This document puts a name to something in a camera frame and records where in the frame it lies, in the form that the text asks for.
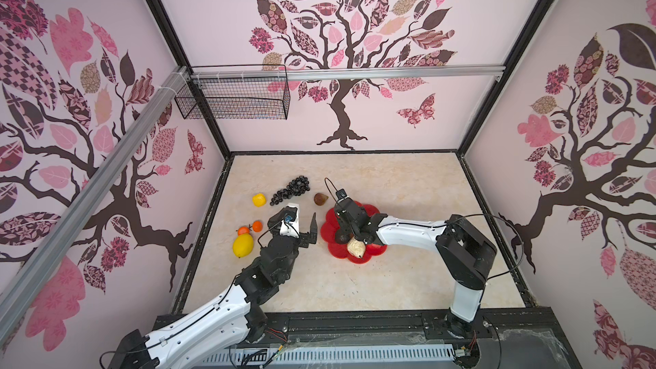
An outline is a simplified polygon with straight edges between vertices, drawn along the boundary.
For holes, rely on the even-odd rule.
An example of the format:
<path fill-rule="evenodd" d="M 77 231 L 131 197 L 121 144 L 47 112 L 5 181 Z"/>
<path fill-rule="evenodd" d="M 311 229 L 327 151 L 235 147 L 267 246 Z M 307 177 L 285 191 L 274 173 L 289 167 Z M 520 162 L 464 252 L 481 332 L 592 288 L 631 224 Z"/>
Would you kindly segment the cream white pear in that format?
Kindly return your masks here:
<path fill-rule="evenodd" d="M 347 251 L 351 256 L 362 259 L 366 254 L 367 246 L 362 241 L 352 238 L 347 243 Z"/>

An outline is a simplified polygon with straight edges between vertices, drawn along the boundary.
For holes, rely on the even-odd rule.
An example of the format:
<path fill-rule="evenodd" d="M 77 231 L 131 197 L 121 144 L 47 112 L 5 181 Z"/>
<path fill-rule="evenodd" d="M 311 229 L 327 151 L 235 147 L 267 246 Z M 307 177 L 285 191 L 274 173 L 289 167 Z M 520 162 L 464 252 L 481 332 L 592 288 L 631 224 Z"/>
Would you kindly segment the red flower-shaped bowl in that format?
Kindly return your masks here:
<path fill-rule="evenodd" d="M 339 230 L 338 219 L 335 210 L 329 209 L 326 213 L 325 223 L 320 229 L 320 235 L 323 241 L 327 244 L 328 251 L 334 258 L 340 260 L 348 260 L 354 264 L 366 264 L 373 257 L 381 256 L 386 251 L 385 246 L 377 244 L 367 244 L 364 255 L 362 258 L 353 256 L 347 250 L 347 244 L 340 244 L 337 241 L 337 233 Z"/>

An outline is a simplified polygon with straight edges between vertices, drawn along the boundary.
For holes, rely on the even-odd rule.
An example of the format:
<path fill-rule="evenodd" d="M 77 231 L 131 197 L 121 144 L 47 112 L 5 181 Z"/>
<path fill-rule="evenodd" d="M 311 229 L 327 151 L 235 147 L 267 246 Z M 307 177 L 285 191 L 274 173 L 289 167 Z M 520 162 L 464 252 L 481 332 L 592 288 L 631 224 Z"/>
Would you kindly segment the small yellow fruit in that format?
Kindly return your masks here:
<path fill-rule="evenodd" d="M 252 196 L 252 203 L 257 207 L 261 208 L 268 203 L 266 196 L 262 193 L 255 194 Z"/>

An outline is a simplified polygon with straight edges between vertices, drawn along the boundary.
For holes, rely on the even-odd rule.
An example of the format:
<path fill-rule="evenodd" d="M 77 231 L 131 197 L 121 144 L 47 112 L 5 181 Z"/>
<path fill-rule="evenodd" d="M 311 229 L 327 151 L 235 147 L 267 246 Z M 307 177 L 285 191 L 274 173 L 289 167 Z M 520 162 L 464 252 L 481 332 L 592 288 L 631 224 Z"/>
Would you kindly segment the yellow lemon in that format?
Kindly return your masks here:
<path fill-rule="evenodd" d="M 255 241 L 249 233 L 238 235 L 233 242 L 232 253 L 237 258 L 244 258 L 252 253 L 254 245 Z"/>

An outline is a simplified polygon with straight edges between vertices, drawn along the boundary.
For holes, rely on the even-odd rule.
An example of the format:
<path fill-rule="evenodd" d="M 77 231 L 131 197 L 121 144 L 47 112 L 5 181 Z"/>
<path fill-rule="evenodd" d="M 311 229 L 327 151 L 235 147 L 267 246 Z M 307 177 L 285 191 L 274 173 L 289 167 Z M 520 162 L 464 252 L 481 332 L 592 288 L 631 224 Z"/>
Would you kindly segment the dark avocado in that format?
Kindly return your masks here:
<path fill-rule="evenodd" d="M 335 242 L 337 244 L 348 244 L 352 239 L 352 234 L 343 230 L 338 230 L 335 233 Z"/>

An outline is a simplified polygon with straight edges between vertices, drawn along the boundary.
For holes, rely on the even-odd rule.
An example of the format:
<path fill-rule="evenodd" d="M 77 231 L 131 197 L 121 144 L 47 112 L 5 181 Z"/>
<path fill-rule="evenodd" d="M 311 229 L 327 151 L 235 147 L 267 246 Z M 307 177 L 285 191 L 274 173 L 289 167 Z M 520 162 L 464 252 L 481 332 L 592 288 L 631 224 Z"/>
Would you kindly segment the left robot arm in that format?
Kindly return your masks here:
<path fill-rule="evenodd" d="M 315 216 L 309 231 L 301 230 L 296 204 L 276 213 L 268 230 L 272 237 L 260 255 L 220 295 L 146 335 L 130 332 L 115 351 L 100 356 L 100 367 L 193 368 L 217 350 L 261 340 L 268 327 L 261 306 L 290 279 L 300 249 L 316 244 L 319 235 Z"/>

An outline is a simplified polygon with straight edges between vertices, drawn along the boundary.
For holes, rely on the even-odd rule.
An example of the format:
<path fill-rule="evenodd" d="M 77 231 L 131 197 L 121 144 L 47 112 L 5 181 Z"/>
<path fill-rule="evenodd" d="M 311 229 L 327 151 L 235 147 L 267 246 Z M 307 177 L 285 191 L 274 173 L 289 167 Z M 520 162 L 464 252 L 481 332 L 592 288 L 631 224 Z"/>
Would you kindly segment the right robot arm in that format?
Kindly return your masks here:
<path fill-rule="evenodd" d="M 473 322 L 482 302 L 497 247 L 478 230 L 466 215 L 448 220 L 403 220 L 382 213 L 369 215 L 343 189 L 336 192 L 334 213 L 338 231 L 353 240 L 354 247 L 401 245 L 425 249 L 442 257 L 454 279 L 454 297 L 444 319 L 446 331 L 454 338 L 472 338 Z"/>

